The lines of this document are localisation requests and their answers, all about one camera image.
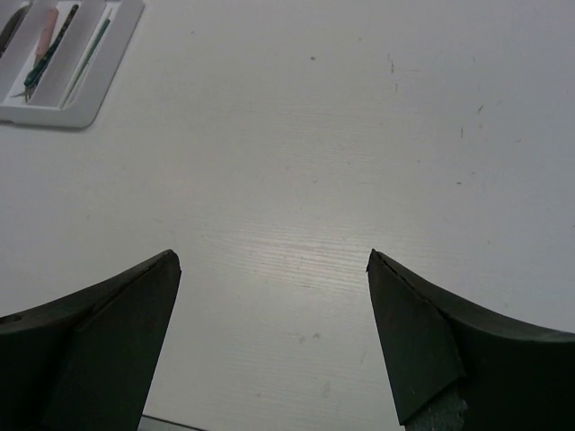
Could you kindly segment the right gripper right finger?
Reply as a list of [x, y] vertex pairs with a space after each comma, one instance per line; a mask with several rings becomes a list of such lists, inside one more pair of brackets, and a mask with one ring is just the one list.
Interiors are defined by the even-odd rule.
[[380, 251], [367, 277], [405, 429], [573, 429], [572, 333], [486, 309]]

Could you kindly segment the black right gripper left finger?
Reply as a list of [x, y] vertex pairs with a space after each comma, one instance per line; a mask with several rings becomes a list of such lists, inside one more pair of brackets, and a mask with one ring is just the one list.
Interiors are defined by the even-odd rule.
[[163, 251], [1, 319], [3, 430], [136, 430], [181, 280]]

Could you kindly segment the white chopstick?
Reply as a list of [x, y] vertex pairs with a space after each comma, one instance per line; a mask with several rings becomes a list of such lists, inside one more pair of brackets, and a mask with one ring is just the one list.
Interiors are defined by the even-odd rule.
[[71, 79], [66, 85], [64, 93], [59, 100], [57, 107], [59, 109], [64, 109], [65, 106], [68, 104], [68, 100], [74, 93], [76, 87], [79, 85], [79, 82], [87, 69], [95, 51], [100, 44], [100, 41], [107, 30], [108, 26], [111, 22], [111, 8], [108, 6], [108, 2], [103, 2], [103, 9], [99, 21], [91, 35], [90, 39], [88, 40], [87, 46], [80, 57], [74, 72], [72, 73]]

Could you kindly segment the green handled fork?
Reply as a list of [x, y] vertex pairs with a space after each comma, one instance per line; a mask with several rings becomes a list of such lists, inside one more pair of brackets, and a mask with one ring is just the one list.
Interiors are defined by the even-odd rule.
[[51, 59], [53, 58], [56, 50], [58, 49], [62, 39], [66, 35], [68, 28], [71, 25], [71, 22], [74, 20], [78, 9], [80, 7], [79, 3], [74, 3], [71, 7], [67, 10], [67, 15], [64, 21], [58, 25], [58, 18], [56, 27], [53, 33], [52, 41], [49, 47], [48, 52], [45, 56], [41, 59], [41, 61], [32, 67], [31, 70], [26, 74], [22, 84], [22, 91], [12, 95], [12, 98], [22, 98], [25, 103], [29, 103], [31, 101], [31, 97], [35, 93], [36, 88], [40, 83], [41, 77], [44, 75]]

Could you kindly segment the green chopstick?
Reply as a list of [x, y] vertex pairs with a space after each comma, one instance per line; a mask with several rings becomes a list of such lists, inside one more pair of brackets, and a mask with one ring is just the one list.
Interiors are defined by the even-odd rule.
[[102, 25], [99, 27], [99, 29], [97, 30], [97, 32], [95, 32], [95, 34], [92, 36], [88, 49], [84, 52], [83, 57], [81, 58], [81, 61], [78, 65], [78, 67], [76, 68], [74, 74], [73, 74], [73, 80], [69, 83], [64, 99], [62, 101], [62, 105], [65, 106], [67, 104], [68, 99], [71, 97], [73, 91], [75, 90], [76, 86], [78, 85], [80, 78], [82, 77], [85, 69], [87, 68], [89, 62], [91, 61], [91, 58], [93, 57], [105, 31], [107, 30], [107, 28], [109, 27], [111, 23], [111, 18], [109, 15], [107, 15], [104, 19], [104, 21], [102, 22]]

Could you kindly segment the pink handled fork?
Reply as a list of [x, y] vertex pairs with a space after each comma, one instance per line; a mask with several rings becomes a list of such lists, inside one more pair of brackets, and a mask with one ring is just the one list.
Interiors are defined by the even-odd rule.
[[58, 15], [59, 10], [56, 7], [50, 8], [46, 14], [43, 28], [40, 32], [40, 37], [35, 49], [33, 66], [36, 66], [49, 50]]

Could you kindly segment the pink handled knife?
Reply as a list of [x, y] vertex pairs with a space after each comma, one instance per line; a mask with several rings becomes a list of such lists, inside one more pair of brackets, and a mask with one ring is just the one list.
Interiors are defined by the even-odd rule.
[[21, 6], [7, 21], [6, 25], [1, 31], [0, 37], [0, 57], [4, 55], [6, 50], [8, 49], [15, 33], [18, 31], [24, 18], [26, 17], [27, 13], [30, 10], [30, 6], [23, 5]]

